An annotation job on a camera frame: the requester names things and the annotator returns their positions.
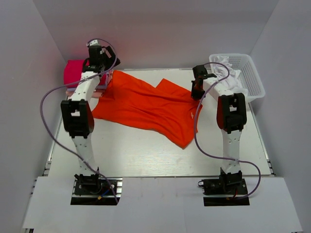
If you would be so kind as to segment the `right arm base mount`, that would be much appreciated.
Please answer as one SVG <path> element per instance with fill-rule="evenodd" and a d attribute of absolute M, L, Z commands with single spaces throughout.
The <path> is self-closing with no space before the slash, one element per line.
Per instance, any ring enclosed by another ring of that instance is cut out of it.
<path fill-rule="evenodd" d="M 240 183 L 225 185 L 220 179 L 203 179 L 198 182 L 203 190 L 203 202 L 205 207 L 233 207 L 249 206 L 245 179 Z"/>

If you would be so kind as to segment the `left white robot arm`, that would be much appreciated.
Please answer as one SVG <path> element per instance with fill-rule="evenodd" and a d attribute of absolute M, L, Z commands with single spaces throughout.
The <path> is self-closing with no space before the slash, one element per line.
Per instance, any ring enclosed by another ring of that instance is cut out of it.
<path fill-rule="evenodd" d="M 103 182 L 98 179 L 101 174 L 95 165 L 91 135 L 94 131 L 94 117 L 89 101 L 103 76 L 109 76 L 120 61 L 112 45 L 102 46 L 97 40 L 88 43 L 88 57 L 83 61 L 80 79 L 74 93 L 68 100 L 61 102 L 64 129 L 72 139 L 75 151 L 63 147 L 74 154 L 79 161 L 81 173 L 76 179 L 82 181 L 90 176 L 86 188 L 93 194 L 102 190 Z"/>

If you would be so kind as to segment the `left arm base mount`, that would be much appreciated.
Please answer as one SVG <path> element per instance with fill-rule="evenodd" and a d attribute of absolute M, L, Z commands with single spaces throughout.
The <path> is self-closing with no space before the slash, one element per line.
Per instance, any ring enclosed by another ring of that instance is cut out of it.
<path fill-rule="evenodd" d="M 80 206 L 116 206 L 121 198 L 122 178 L 109 179 L 111 185 L 105 179 L 91 179 L 81 182 L 76 179 L 73 186 L 71 205 Z"/>

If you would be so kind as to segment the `orange t-shirt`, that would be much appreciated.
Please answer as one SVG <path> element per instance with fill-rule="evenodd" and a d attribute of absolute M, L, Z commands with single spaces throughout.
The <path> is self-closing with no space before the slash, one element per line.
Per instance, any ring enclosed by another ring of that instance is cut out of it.
<path fill-rule="evenodd" d="M 195 132 L 190 113 L 195 116 L 202 109 L 190 95 L 190 91 L 167 79 L 154 87 L 122 71 L 114 71 L 92 114 L 96 119 L 156 131 L 185 149 Z"/>

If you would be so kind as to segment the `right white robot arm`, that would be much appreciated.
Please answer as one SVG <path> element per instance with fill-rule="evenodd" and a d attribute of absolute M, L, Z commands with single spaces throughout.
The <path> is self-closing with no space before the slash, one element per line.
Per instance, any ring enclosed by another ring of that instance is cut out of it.
<path fill-rule="evenodd" d="M 217 80 L 215 74 L 209 74 L 204 65 L 197 65 L 193 69 L 191 98 L 202 100 L 207 90 L 217 101 L 216 121 L 223 136 L 223 164 L 219 187 L 224 193 L 232 193 L 237 183 L 242 180 L 240 167 L 240 137 L 247 122 L 246 103 L 243 93 L 234 93 Z"/>

